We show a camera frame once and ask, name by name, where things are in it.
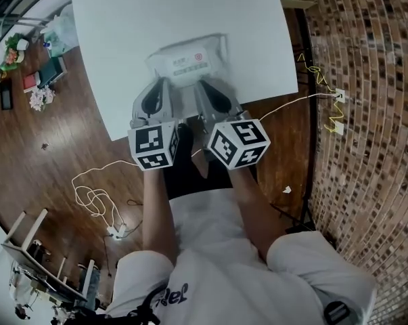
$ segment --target white table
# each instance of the white table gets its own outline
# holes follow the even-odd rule
[[[125,137],[135,98],[162,47],[227,34],[230,83],[243,104],[298,91],[280,0],[72,0],[85,68],[112,140]],[[183,98],[179,118],[196,115]]]

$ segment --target wooden floor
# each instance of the wooden floor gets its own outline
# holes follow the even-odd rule
[[[287,12],[287,19],[292,42],[298,43],[293,11]],[[47,59],[41,42],[31,45],[23,64],[9,73],[13,81],[14,109],[2,111],[0,103],[0,222],[8,230],[18,215],[26,211],[29,218],[14,237],[22,243],[41,209],[48,209],[49,214],[37,233],[37,238],[52,252],[47,269],[56,273],[62,257],[67,256],[64,276],[76,284],[76,264],[95,259],[102,267],[100,297],[108,302],[115,263],[125,254],[140,249],[141,231],[136,230],[120,242],[106,238],[113,274],[109,278],[103,238],[107,234],[106,225],[101,218],[91,217],[77,205],[71,179],[115,160],[132,161],[128,141],[110,141],[79,48],[64,55],[68,74],[54,85],[57,96],[53,104],[44,112],[30,108],[30,96],[22,90],[22,77],[38,70]],[[288,101],[305,96],[307,88],[301,85],[300,89],[297,95],[247,104],[246,108],[253,117],[259,118]],[[272,144],[258,166],[259,184],[273,204],[298,215],[309,163],[308,100],[283,108],[266,118],[263,125]],[[43,144],[49,144],[46,150],[42,149]],[[108,191],[128,228],[141,221],[141,207],[127,204],[129,199],[142,201],[142,173],[137,167],[112,165],[82,176],[76,184]],[[290,194],[283,193],[286,186],[291,187]],[[115,222],[118,224],[119,218],[116,217]]]

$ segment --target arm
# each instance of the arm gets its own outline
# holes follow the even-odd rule
[[[178,255],[175,227],[163,172],[143,174],[143,249],[163,254],[172,264]]]
[[[285,234],[279,213],[269,205],[247,167],[232,170],[229,176],[246,234],[261,257],[267,259],[270,246]]]

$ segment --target yellow cable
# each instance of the yellow cable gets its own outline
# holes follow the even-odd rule
[[[303,62],[304,62],[304,66],[306,67],[306,69],[307,69],[308,71],[310,71],[310,72],[312,72],[312,73],[317,73],[317,74],[318,74],[318,75],[317,75],[317,84],[321,84],[322,82],[324,82],[324,84],[327,86],[328,90],[329,90],[331,93],[335,93],[335,92],[336,92],[336,90],[333,90],[332,88],[330,88],[330,86],[328,85],[328,83],[327,83],[327,81],[326,81],[324,75],[323,75],[322,72],[321,72],[321,69],[320,69],[318,66],[310,66],[310,67],[308,67],[308,66],[306,65],[306,59],[304,58],[304,54],[303,54],[303,53],[300,54],[300,56],[298,57],[297,61],[298,61],[298,62],[299,62],[299,61],[303,61]],[[335,125],[335,127],[332,129],[332,128],[328,127],[326,124],[324,124],[324,127],[325,127],[328,131],[330,131],[331,133],[333,133],[333,132],[336,131],[336,123],[335,123],[334,120],[335,120],[335,119],[342,119],[342,118],[344,118],[344,113],[343,113],[343,111],[341,111],[341,109],[338,107],[337,103],[338,103],[337,101],[334,102],[334,107],[336,107],[336,109],[339,111],[340,116],[331,116],[331,117],[329,117],[329,119],[332,121],[332,123]]]

